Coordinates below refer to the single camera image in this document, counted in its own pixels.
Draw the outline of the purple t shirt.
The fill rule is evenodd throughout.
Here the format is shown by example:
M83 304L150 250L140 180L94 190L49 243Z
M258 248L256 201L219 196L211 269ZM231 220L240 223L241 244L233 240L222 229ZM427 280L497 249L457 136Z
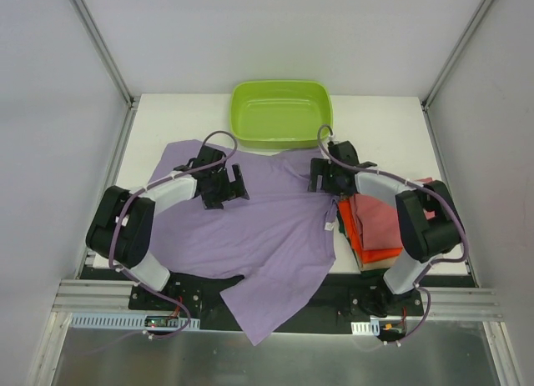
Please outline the purple t shirt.
M302 309L335 261L335 199L308 189L310 162L319 156L318 148L230 152L247 198L215 210L195 198L154 220L150 252L167 269L239 278L221 296L252 344Z

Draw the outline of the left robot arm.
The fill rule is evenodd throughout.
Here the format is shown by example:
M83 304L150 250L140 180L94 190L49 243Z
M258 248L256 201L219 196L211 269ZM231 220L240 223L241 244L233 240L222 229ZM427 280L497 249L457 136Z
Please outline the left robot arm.
M156 309L171 308L177 292L168 284L170 271L149 251L154 220L197 197L206 209L221 209L236 198L247 199L240 166L232 164L234 176L228 174L226 162L234 154L204 144L185 165L145 186L107 188L88 228L87 248L106 258L111 268L149 287L147 299Z

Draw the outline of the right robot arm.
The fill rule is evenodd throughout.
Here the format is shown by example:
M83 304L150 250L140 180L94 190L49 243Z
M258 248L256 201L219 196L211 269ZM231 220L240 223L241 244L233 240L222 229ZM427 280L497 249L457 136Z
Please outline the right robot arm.
M373 163L360 163L350 142L328 142L319 147L328 157L311 159L309 191L337 197L359 193L396 210L400 255L359 302L360 309L369 315L384 318L395 314L431 265L444 262L442 256L458 244L466 244L465 230L449 190L439 180L410 181L384 172Z

